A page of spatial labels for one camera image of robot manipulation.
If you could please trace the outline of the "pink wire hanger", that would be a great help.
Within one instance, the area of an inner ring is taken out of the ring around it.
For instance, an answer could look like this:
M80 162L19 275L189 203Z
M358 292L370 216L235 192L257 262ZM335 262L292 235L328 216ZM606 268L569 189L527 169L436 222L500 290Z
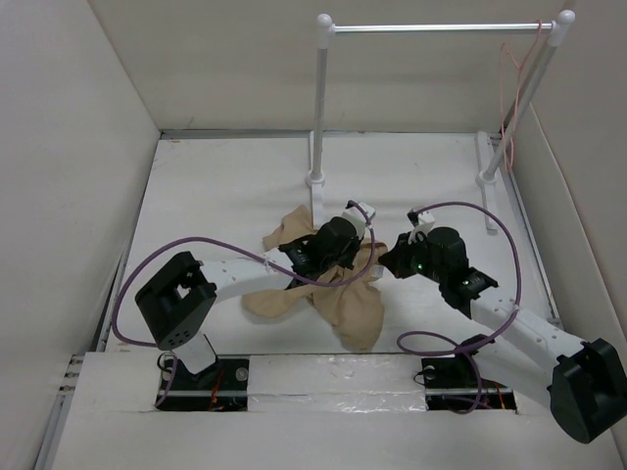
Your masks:
M522 59L517 59L508 43L504 41L499 51L499 104L500 104L500 134L503 146L503 162L506 172L511 172L514 166L515 150L514 135L517 128L515 123L518 117L518 107L520 104L523 73L526 70L537 44L542 35L542 21L537 20L534 24L534 39ZM511 66L515 70L515 87L509 96L506 94L505 78L506 68Z

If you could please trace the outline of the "beige t shirt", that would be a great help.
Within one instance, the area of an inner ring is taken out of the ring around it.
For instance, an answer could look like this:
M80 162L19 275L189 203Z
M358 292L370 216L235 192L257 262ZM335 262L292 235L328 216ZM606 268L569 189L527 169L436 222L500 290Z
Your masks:
M301 236L313 235L310 210L300 205L284 215L281 224L263 238L269 250ZM354 260L354 269L334 267L319 280L338 283L349 279L365 268L370 256L371 240L366 236ZM335 288L304 285L290 290L265 290L248 294L241 299L242 306L263 319L283 319L295 310L300 300L307 302L324 319L339 338L342 346L351 352L368 352L378 341L384 320L385 307L381 292L374 287L376 263L368 273L355 282Z

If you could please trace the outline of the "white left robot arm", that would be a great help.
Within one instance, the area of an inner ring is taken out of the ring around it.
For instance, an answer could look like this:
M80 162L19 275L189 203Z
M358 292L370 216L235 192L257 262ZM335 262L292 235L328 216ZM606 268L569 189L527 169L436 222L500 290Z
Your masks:
M218 356L201 327L220 302L266 290L305 284L322 287L333 267L351 269L366 229L346 210L303 236L261 255L200 261L189 252L173 256L135 295L156 347L173 355L197 388L217 379Z

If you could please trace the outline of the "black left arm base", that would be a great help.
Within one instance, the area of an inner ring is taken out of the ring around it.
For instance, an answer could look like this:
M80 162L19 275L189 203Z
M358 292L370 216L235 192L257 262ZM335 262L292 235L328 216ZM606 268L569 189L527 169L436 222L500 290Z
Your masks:
M170 353L157 359L160 369L155 407L172 412L248 410L250 358L222 357L208 372L191 374Z

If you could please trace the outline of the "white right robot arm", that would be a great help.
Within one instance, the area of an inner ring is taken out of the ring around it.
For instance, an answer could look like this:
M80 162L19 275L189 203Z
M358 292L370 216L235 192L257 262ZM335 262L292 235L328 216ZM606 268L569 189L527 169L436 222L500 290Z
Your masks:
M378 261L397 279L421 275L435 282L445 302L469 319L492 330L503 327L501 338L536 366L508 366L502 383L530 392L573 440L588 444L625 418L626 373L614 346L587 342L520 308L495 279L469 264L455 229L402 234Z

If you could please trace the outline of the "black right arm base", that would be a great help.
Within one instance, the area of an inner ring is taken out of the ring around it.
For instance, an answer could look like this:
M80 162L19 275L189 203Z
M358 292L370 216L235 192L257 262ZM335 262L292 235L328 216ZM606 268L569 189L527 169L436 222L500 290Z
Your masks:
M475 410L517 410L512 389L485 378L479 383L463 355L426 357L421 360L421 366L413 380L424 387L428 410L466 413L474 404L478 385L481 385L481 397Z

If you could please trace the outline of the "white clothes rack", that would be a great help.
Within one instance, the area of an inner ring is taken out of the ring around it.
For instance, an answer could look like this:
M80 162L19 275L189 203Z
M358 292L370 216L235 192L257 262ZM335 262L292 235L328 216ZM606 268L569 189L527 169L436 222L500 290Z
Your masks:
M523 73L520 123L557 49L576 20L570 9L542 21L542 35ZM324 138L334 132L500 134L499 51L506 41L522 59L535 22L337 24L328 14L315 22L313 129L309 137L312 223L324 219ZM508 66L507 96L515 87ZM496 205L496 174L503 144L479 149L475 184L481 206Z

